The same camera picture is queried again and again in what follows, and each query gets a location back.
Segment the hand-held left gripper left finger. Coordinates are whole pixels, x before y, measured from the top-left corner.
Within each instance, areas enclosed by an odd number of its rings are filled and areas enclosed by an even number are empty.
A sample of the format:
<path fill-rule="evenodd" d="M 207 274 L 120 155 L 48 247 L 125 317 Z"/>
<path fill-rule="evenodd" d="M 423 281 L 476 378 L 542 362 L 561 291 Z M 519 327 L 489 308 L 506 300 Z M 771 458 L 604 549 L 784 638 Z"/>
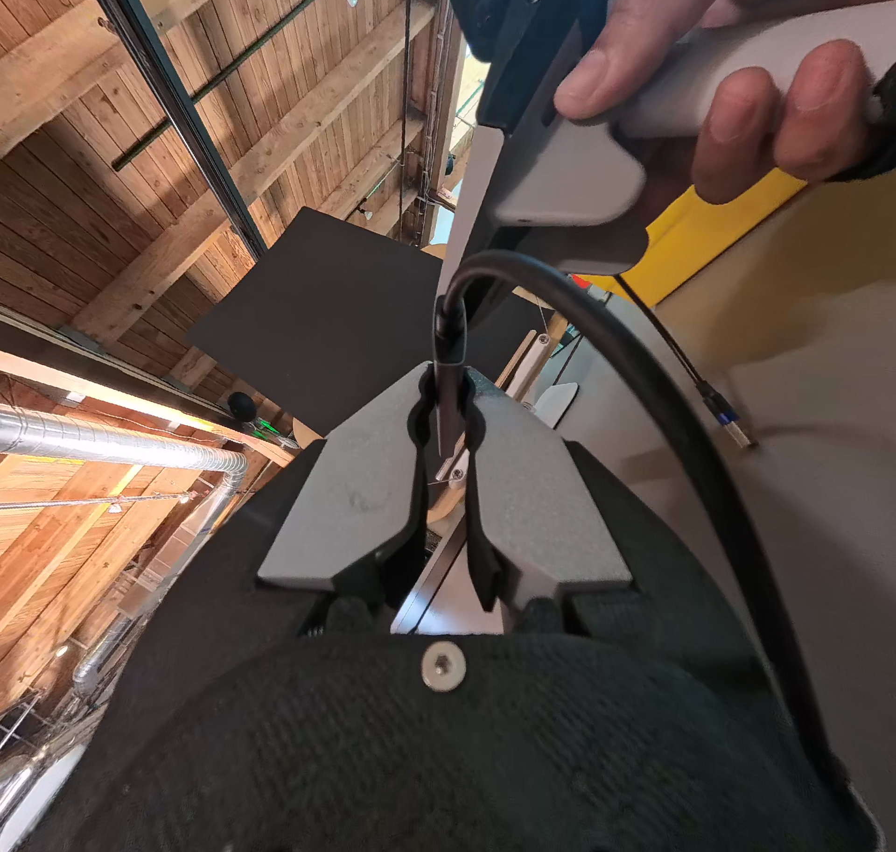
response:
<path fill-rule="evenodd" d="M 257 577 L 396 607 L 425 564 L 430 365 L 334 429 Z"/>

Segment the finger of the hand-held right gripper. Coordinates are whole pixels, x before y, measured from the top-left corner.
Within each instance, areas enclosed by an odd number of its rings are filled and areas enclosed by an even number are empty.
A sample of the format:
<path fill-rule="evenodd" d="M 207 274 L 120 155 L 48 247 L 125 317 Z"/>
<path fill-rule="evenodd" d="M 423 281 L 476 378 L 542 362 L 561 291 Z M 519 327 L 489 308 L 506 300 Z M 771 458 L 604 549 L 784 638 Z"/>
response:
<path fill-rule="evenodd" d="M 476 218 L 462 261 L 484 251 L 520 253 L 571 275 L 616 275 L 636 265 L 649 245 L 644 217 L 631 210 L 603 225 L 501 226 Z"/>
<path fill-rule="evenodd" d="M 603 225 L 634 210 L 644 192 L 641 163 L 605 122 L 536 122 L 517 139 L 476 128 L 440 274 L 440 294 L 463 263 L 476 218 L 499 225 Z"/>

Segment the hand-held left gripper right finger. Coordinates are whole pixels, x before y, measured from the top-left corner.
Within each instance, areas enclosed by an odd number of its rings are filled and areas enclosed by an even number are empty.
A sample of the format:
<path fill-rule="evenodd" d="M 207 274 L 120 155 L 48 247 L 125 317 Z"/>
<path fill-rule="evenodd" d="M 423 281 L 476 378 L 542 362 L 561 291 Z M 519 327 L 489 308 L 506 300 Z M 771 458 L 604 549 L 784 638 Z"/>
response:
<path fill-rule="evenodd" d="M 486 612 L 628 588 L 633 576 L 562 436 L 468 368 L 467 560 Z"/>

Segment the yellow plastic bin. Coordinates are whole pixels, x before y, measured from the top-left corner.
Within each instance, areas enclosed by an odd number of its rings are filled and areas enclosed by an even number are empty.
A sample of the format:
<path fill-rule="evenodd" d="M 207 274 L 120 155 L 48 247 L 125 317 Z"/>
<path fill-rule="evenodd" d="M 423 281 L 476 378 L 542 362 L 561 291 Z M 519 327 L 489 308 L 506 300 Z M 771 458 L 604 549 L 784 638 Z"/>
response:
<path fill-rule="evenodd" d="M 710 205 L 689 189 L 648 226 L 647 251 L 623 279 L 647 306 L 656 306 L 805 187 L 774 169 L 724 205 Z"/>

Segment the person's right hand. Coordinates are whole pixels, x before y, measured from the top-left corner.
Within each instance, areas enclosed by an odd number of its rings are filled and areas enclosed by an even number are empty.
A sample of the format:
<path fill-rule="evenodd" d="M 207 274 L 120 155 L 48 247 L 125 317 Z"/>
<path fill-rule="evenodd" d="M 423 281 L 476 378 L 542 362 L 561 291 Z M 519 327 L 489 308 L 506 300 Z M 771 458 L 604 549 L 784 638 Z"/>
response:
<path fill-rule="evenodd" d="M 632 96 L 695 27 L 717 28 L 889 0 L 615 0 L 597 41 L 554 94 L 556 110 L 584 120 Z M 689 187 L 730 202 L 772 169 L 822 183 L 866 161 L 884 130 L 865 120 L 872 83 L 860 49 L 838 39 L 802 60 L 780 93 L 758 67 L 718 85 L 694 140 L 648 145 L 639 208 L 654 220 Z"/>

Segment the wooden book stand black panel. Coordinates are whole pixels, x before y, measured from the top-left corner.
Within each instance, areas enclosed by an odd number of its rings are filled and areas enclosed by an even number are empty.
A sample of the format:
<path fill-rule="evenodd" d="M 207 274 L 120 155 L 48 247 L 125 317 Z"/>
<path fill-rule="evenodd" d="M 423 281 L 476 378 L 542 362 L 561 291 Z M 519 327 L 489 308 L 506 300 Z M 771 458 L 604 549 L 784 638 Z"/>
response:
<path fill-rule="evenodd" d="M 442 262 L 304 208 L 189 339 L 324 441 L 430 365 Z"/>

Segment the black linear ceiling fixture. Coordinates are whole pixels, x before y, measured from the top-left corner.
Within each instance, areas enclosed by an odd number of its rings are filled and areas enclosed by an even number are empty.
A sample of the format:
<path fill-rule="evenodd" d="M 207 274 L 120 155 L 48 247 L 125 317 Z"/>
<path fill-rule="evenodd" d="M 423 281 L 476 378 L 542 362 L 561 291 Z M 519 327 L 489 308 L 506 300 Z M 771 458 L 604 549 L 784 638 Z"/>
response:
<path fill-rule="evenodd" d="M 97 0 L 254 261 L 268 251 L 140 0 Z"/>

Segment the silver ceiling air duct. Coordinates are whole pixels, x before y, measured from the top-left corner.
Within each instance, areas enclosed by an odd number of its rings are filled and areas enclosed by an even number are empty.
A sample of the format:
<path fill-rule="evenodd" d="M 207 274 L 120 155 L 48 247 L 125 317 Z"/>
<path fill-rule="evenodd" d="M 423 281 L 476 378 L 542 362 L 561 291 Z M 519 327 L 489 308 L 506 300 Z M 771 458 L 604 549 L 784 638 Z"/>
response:
<path fill-rule="evenodd" d="M 195 549 L 248 466 L 218 443 L 2 406 L 2 710 L 63 686 L 158 530 Z"/>

